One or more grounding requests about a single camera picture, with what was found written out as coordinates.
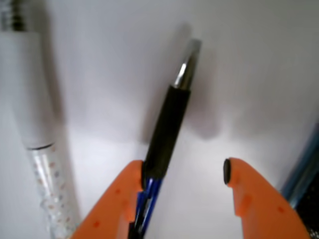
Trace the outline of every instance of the blue pen barrel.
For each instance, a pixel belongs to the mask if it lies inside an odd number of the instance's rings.
[[[162,180],[148,179],[145,190],[139,193],[135,222],[130,224],[129,239],[143,238],[160,192],[161,182]]]

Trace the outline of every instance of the pen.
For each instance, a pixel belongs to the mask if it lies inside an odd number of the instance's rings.
[[[41,37],[30,27],[28,5],[24,0],[0,0],[0,74],[9,85],[12,112],[35,175],[50,238],[67,239],[75,231],[75,218],[56,146]]]
[[[142,239],[150,222],[162,180],[167,172],[178,132],[190,97],[201,41],[192,39],[176,80],[169,86],[150,147],[143,163],[142,185],[135,222],[130,224],[129,239]]]

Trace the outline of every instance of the orange plastic jaw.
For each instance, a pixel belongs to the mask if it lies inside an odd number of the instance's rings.
[[[109,186],[71,239],[127,239],[142,190],[142,161],[128,164]]]
[[[225,183],[233,189],[235,214],[245,239],[309,239],[298,214],[254,168],[237,158],[224,163]]]

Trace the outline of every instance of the blue object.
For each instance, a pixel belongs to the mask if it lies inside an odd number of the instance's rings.
[[[308,186],[316,174],[319,173],[318,153],[319,126],[316,127],[300,163],[297,165],[296,169],[292,172],[291,176],[282,188],[282,195],[293,208],[296,208]]]
[[[162,180],[148,179],[146,189],[139,193],[136,217],[135,217],[135,231],[139,235],[137,238],[143,238],[146,229],[149,225],[151,215],[158,198]]]

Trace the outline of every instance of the silver pen tip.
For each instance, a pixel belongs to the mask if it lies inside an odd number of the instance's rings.
[[[199,52],[201,48],[201,41],[197,39],[190,40],[187,45],[185,57],[183,63],[178,71],[176,80],[172,83],[172,86],[181,89],[189,90],[193,76],[195,74],[196,65],[198,62]]]

